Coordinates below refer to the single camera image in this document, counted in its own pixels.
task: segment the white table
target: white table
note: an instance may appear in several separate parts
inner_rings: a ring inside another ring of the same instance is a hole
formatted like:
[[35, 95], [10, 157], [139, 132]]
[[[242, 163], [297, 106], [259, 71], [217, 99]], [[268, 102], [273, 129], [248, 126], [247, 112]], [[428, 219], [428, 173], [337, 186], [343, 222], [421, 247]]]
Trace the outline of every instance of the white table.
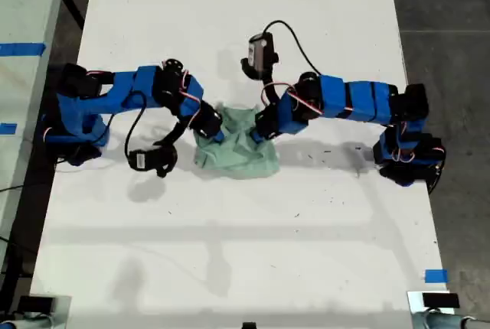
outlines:
[[[14, 135], [0, 135], [0, 189], [24, 182], [60, 1], [0, 0], [0, 43], [46, 44], [40, 57], [0, 57], [0, 123], [17, 124]], [[20, 196], [0, 193], [0, 236], [8, 238]], [[0, 265], [6, 248], [0, 241]]]
[[[405, 87], [393, 0], [90, 0], [79, 64], [133, 70], [176, 57], [207, 101], [251, 107], [261, 84], [240, 58], [277, 18], [324, 73]], [[294, 83], [309, 68], [286, 29], [272, 32], [275, 78]], [[278, 174], [247, 181], [198, 170], [188, 133], [161, 180], [126, 164], [135, 117], [115, 118], [102, 158], [63, 164], [54, 179], [32, 291], [73, 296], [70, 329], [406, 329], [406, 291], [445, 289], [423, 281], [441, 268], [425, 184], [398, 187], [362, 157], [380, 126], [315, 120], [276, 141]], [[149, 110], [130, 147], [173, 123]]]

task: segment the crumpled towel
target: crumpled towel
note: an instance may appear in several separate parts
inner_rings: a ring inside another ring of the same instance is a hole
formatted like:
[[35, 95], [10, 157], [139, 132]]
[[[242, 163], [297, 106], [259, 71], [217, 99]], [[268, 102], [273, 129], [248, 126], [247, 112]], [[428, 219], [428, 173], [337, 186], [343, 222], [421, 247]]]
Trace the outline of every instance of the crumpled towel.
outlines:
[[194, 163], [204, 170], [222, 171], [230, 178], [266, 178], [275, 174], [279, 160], [274, 144], [257, 144], [250, 137], [258, 108], [231, 109], [219, 104], [216, 110], [223, 116], [224, 140], [218, 144], [194, 133], [198, 144]]

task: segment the cable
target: cable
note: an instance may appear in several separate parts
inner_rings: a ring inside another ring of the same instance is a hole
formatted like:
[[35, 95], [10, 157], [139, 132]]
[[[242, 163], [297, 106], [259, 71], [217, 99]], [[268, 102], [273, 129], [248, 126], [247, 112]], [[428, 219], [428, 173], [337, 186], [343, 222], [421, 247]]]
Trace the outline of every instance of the cable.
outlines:
[[189, 70], [185, 70], [184, 74], [182, 75], [182, 81], [181, 81], [181, 89], [179, 90], [179, 93], [187, 98], [192, 99], [193, 101], [197, 102], [199, 105], [198, 111], [191, 117], [189, 120], [189, 123], [187, 124], [187, 127], [191, 127], [191, 123], [194, 121], [198, 113], [201, 111], [201, 100], [197, 98], [196, 96], [192, 96], [191, 94], [185, 92], [187, 90], [187, 87], [185, 86], [185, 77], [189, 74]]
[[1, 237], [0, 236], [0, 240], [3, 241], [3, 242], [5, 242], [5, 243], [7, 243], [8, 245], [17, 246], [19, 249], [22, 249], [24, 251], [30, 252], [34, 256], [37, 256], [38, 255], [38, 253], [35, 252], [34, 250], [29, 249], [28, 247], [25, 247], [23, 245], [19, 245], [18, 243], [14, 243], [13, 241], [11, 241], [9, 239], [6, 239], [5, 237]]
[[138, 124], [138, 121], [141, 119], [141, 116], [143, 115], [144, 111], [146, 110], [146, 96], [141, 90], [135, 90], [134, 92], [131, 92], [126, 97], [125, 101], [130, 100], [135, 95], [141, 96], [141, 98], [143, 100], [143, 105], [142, 105], [141, 109], [139, 110], [139, 114], [136, 116], [135, 121], [132, 123], [131, 128], [129, 128], [128, 135], [126, 135], [126, 140], [124, 141], [124, 154], [126, 155], [126, 158], [129, 158], [128, 144], [129, 144], [129, 139], [131, 138], [132, 131], [135, 129], [136, 125]]
[[36, 186], [36, 185], [45, 185], [49, 184], [48, 182], [36, 182], [33, 184], [22, 184], [22, 185], [17, 185], [17, 186], [11, 186], [11, 187], [6, 187], [5, 189], [0, 189], [0, 193], [3, 193], [4, 191], [9, 191], [9, 190], [15, 190], [15, 189], [21, 189], [23, 187], [30, 187], [30, 186]]
[[312, 62], [309, 60], [308, 56], [306, 56], [305, 54], [305, 51], [303, 50], [303, 47], [301, 47], [301, 44], [299, 43], [299, 39], [298, 37], [296, 37], [296, 33], [294, 33], [294, 30], [291, 28], [291, 26], [289, 24], [287, 24], [285, 21], [281, 21], [281, 20], [276, 20], [276, 21], [271, 21], [263, 30], [263, 34], [265, 34], [267, 32], [267, 30], [269, 28], [271, 28], [273, 25], [275, 24], [283, 24], [284, 26], [286, 26], [286, 28], [289, 29], [289, 31], [291, 32], [292, 34], [292, 37], [294, 38], [294, 40], [296, 41], [296, 44], [298, 45], [298, 49], [301, 51], [301, 54], [303, 55], [303, 57], [305, 58], [306, 62], [309, 64], [310, 67], [312, 67], [312, 69], [315, 71], [315, 73], [317, 73], [318, 75], [322, 75], [320, 73], [320, 71], [312, 64]]

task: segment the gray concrete floor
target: gray concrete floor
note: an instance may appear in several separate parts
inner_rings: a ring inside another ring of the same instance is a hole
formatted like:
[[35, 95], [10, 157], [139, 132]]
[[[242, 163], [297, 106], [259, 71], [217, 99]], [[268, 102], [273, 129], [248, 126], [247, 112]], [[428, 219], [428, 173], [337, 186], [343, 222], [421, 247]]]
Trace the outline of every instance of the gray concrete floor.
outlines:
[[[75, 2], [84, 13], [88, 0]], [[459, 293], [462, 313], [490, 320], [490, 0], [395, 2], [409, 81], [426, 84], [429, 131], [440, 136], [448, 150], [446, 170], [431, 204], [449, 287]], [[80, 38], [80, 30], [61, 6], [51, 64], [76, 62]], [[39, 193], [46, 199], [49, 189]], [[17, 237], [37, 248], [47, 200], [22, 197], [24, 206], [19, 209], [25, 212], [18, 214], [17, 231], [25, 231], [22, 227], [30, 223], [37, 224], [32, 227], [37, 232], [27, 237], [19, 232]], [[39, 218], [29, 208], [33, 204]], [[32, 267], [33, 259], [26, 259]]]

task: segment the red and white wire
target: red and white wire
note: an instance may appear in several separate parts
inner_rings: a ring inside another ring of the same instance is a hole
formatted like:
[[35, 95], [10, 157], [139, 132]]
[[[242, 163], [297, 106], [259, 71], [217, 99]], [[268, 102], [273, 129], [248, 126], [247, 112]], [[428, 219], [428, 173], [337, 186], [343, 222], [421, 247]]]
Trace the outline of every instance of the red and white wire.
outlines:
[[181, 95], [183, 95], [183, 96], [185, 96], [187, 98], [190, 98], [190, 99], [192, 99], [193, 101], [195, 101], [195, 102], [197, 102], [199, 104], [198, 111], [196, 111], [196, 113], [189, 120], [189, 123], [187, 125], [187, 127], [189, 128], [189, 127], [191, 127], [191, 123], [194, 121], [194, 119], [198, 115], [199, 111], [201, 111], [201, 100], [199, 98], [197, 98], [196, 96], [192, 96], [191, 94], [184, 92], [183, 90], [180, 90], [179, 92], [180, 92]]
[[288, 89], [286, 90], [286, 93], [288, 94], [288, 96], [291, 96], [292, 98], [294, 98], [298, 103], [301, 103], [302, 105], [308, 107], [309, 109], [311, 109], [312, 111], [315, 111], [316, 113], [318, 113], [320, 116], [323, 115], [323, 111], [321, 111], [320, 109], [316, 108], [315, 106], [311, 105], [310, 103], [307, 103], [303, 98], [297, 96], [296, 94], [292, 93], [291, 91], [296, 91], [296, 88], [294, 86], [292, 86], [291, 84], [289, 83], [284, 83], [284, 82], [275, 82], [275, 83], [268, 83], [266, 84], [265, 86], [263, 86], [262, 88], [262, 92], [260, 93], [260, 99], [262, 100], [262, 103], [264, 106], [267, 106], [267, 102], [266, 100], [263, 98], [263, 93], [264, 91], [266, 90], [266, 88], [268, 86], [288, 86]]
[[108, 71], [104, 71], [104, 70], [91, 70], [91, 71], [87, 71], [87, 74], [85, 74], [85, 75], [104, 74], [104, 73], [108, 73]]
[[398, 154], [397, 154], [397, 157], [395, 158], [395, 151], [393, 151], [391, 153], [391, 159], [393, 159], [395, 162], [403, 162], [403, 163], [410, 163], [411, 161], [413, 161], [415, 158], [415, 152], [412, 151], [411, 153], [411, 156], [410, 156], [410, 159], [408, 160], [404, 160], [402, 157], [401, 157], [401, 149], [398, 148]]

